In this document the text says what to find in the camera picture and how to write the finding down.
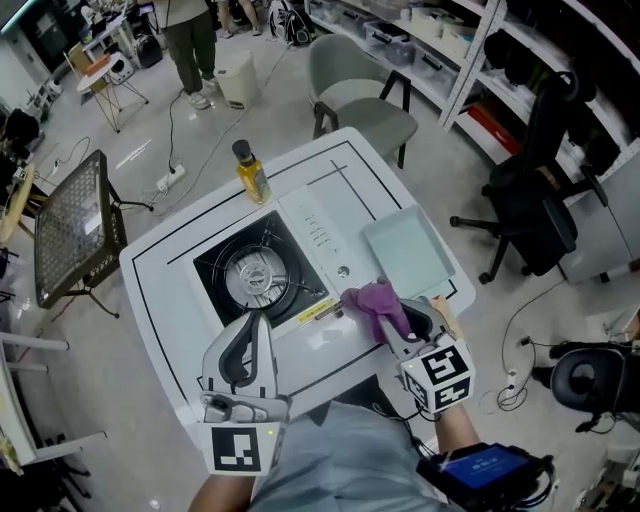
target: concrete floor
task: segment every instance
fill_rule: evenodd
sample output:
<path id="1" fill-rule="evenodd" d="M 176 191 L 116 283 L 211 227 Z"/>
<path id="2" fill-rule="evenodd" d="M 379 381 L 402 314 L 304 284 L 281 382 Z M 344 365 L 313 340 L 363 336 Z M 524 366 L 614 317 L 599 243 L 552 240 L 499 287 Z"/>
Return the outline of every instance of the concrete floor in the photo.
<path id="1" fill-rule="evenodd" d="M 282 43 L 244 35 L 221 41 L 218 54 L 222 58 L 240 48 L 253 51 L 261 86 L 286 50 Z M 311 139 L 307 51 L 284 54 L 258 103 L 226 135 L 197 186 L 167 215 L 235 177 L 234 140 L 248 139 L 254 153 L 268 161 Z M 74 79 L 67 78 L 66 91 L 55 103 L 46 127 L 46 141 L 36 155 L 43 176 L 60 183 L 78 162 L 84 143 L 70 163 L 51 175 L 54 159 L 67 158 L 78 139 L 88 135 L 90 151 L 100 148 L 107 155 L 110 179 L 123 198 L 141 197 L 154 186 L 167 170 L 168 108 L 181 84 L 168 55 L 153 68 L 137 72 L 131 81 L 151 102 L 116 135 L 95 101 L 80 107 Z M 124 91 L 119 95 L 121 102 L 129 100 Z M 184 96 L 176 101 L 174 155 L 182 159 L 187 177 L 157 205 L 154 215 L 139 208 L 125 212 L 129 240 L 163 220 L 165 208 L 190 186 L 222 132 L 241 115 L 227 108 L 220 96 L 213 99 L 214 108 L 197 113 Z M 125 116 L 131 110 L 125 109 Z M 414 96 L 412 114 L 420 128 L 407 146 L 405 170 L 399 176 L 475 282 L 490 264 L 495 241 L 482 232 L 452 229 L 448 218 L 461 215 L 491 220 L 491 208 L 479 194 L 491 162 L 466 136 L 455 129 L 444 132 L 437 124 L 438 113 L 426 101 Z M 45 190 L 51 188 L 47 183 L 40 185 Z M 26 247 L 19 235 L 12 243 Z M 459 319 L 478 370 L 475 395 L 467 402 L 467 410 L 484 440 L 517 444 L 533 454 L 556 457 L 561 484 L 553 510 L 567 511 L 601 467 L 606 437 L 575 434 L 585 416 L 558 405 L 536 383 L 529 384 L 526 403 L 517 411 L 496 412 L 496 393 L 506 385 L 500 347 L 507 322 L 518 307 L 562 280 L 557 270 L 541 278 L 524 278 L 519 273 L 521 265 L 518 255 L 508 252 L 496 281 L 485 287 L 478 285 L 475 303 Z M 93 499 L 82 502 L 85 510 L 145 511 L 149 500 L 156 499 L 163 511 L 184 511 L 207 476 L 202 457 L 165 398 L 133 319 L 120 272 L 96 294 L 120 312 L 119 320 L 84 299 L 76 300 L 51 323 L 50 318 L 66 302 L 60 301 L 42 320 L 45 336 L 68 340 L 71 350 L 53 355 L 32 351 L 25 358 L 45 360 L 50 365 L 49 374 L 21 376 L 32 414 L 44 435 L 64 431 L 70 438 L 96 430 L 107 433 L 108 439 L 76 457 L 93 473 L 86 483 Z M 515 348 L 525 334 L 539 343 L 601 339 L 601 333 L 587 323 L 577 292 L 566 284 L 525 309 L 510 328 L 507 365 L 519 372 L 519 381 L 532 363 L 531 347 Z M 546 357 L 544 352 L 538 349 L 539 360 Z M 391 395 L 401 414 L 412 412 L 406 396 Z M 430 425 L 420 418 L 412 421 L 422 437 L 431 437 Z M 541 510 L 549 510 L 549 505 L 544 504 Z"/>

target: white sneaker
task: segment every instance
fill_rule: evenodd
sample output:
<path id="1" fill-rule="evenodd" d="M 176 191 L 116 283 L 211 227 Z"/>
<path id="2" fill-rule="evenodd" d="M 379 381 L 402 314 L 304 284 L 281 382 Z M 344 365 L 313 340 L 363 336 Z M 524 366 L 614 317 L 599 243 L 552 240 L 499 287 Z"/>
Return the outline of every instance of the white sneaker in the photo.
<path id="1" fill-rule="evenodd" d="M 197 110 L 204 110 L 210 106 L 209 100 L 199 92 L 189 94 L 189 104 Z"/>
<path id="2" fill-rule="evenodd" d="M 211 78 L 202 78 L 202 83 L 211 91 L 217 91 L 218 89 L 220 89 L 220 84 L 218 83 L 218 80 L 216 79 L 215 76 L 212 76 Z"/>

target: white box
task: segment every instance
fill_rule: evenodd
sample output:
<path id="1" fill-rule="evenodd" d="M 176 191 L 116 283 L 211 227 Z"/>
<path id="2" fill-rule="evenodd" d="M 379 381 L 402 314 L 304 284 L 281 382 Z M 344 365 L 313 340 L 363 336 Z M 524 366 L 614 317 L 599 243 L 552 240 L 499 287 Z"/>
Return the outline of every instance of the white box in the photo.
<path id="1" fill-rule="evenodd" d="M 473 27 L 445 25 L 442 32 L 442 44 L 465 59 L 475 35 L 476 29 Z"/>
<path id="2" fill-rule="evenodd" d="M 473 394 L 476 369 L 464 340 L 401 364 L 405 388 L 427 412 L 436 413 Z"/>
<path id="3" fill-rule="evenodd" d="M 462 25 L 462 19 L 439 7 L 414 7 L 411 10 L 411 33 L 418 38 L 439 39 L 445 25 Z"/>
<path id="4" fill-rule="evenodd" d="M 248 109 L 258 97 L 258 82 L 250 51 L 222 59 L 215 70 L 224 99 L 231 108 Z"/>

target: electrical outlet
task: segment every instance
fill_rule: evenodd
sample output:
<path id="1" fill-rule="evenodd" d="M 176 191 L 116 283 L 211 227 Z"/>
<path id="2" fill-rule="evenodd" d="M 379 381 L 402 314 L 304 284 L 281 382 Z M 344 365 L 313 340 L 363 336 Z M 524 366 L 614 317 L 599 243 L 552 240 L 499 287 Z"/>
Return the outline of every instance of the electrical outlet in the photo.
<path id="1" fill-rule="evenodd" d="M 160 192 L 164 192 L 166 188 L 173 187 L 176 183 L 178 183 L 182 178 L 187 175 L 187 171 L 182 164 L 176 165 L 174 167 L 176 172 L 168 173 L 164 175 L 161 179 L 158 180 L 156 186 Z"/>
<path id="2" fill-rule="evenodd" d="M 516 377 L 517 376 L 518 376 L 518 374 L 516 373 L 514 368 L 511 368 L 507 372 L 507 389 L 504 392 L 506 398 L 511 398 L 513 395 L 515 395 L 515 392 L 516 392 Z"/>

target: black office chair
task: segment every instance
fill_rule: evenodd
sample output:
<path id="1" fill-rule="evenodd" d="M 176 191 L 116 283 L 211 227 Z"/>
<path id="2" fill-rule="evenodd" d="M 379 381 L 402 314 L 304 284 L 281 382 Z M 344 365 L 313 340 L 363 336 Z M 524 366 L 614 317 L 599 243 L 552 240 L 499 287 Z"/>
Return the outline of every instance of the black office chair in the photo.
<path id="1" fill-rule="evenodd" d="M 484 229 L 500 240 L 491 269 L 480 274 L 480 283 L 495 279 L 509 243 L 525 261 L 523 275 L 544 275 L 575 250 L 576 225 L 562 198 L 541 173 L 531 173 L 526 184 L 493 190 L 489 199 L 499 222 L 450 219 L 453 227 Z"/>
<path id="2" fill-rule="evenodd" d="M 606 195 L 594 177 L 587 176 L 577 185 L 556 190 L 539 171 L 555 167 L 572 110 L 590 97 L 591 88 L 587 87 L 585 93 L 581 83 L 587 82 L 575 73 L 556 73 L 542 85 L 522 150 L 497 166 L 489 184 L 482 188 L 482 195 L 490 199 L 498 222 L 450 218 L 453 227 L 484 229 L 500 239 L 491 269 L 479 276 L 482 284 L 495 279 L 509 243 L 525 261 L 524 275 L 546 274 L 565 254 L 575 250 L 578 231 L 563 202 L 566 197 L 594 189 L 606 203 Z"/>
<path id="3" fill-rule="evenodd" d="M 592 414 L 576 432 L 588 432 L 605 413 L 640 412 L 640 353 L 631 346 L 564 342 L 549 351 L 558 362 L 535 367 L 531 377 L 550 389 L 562 405 Z"/>

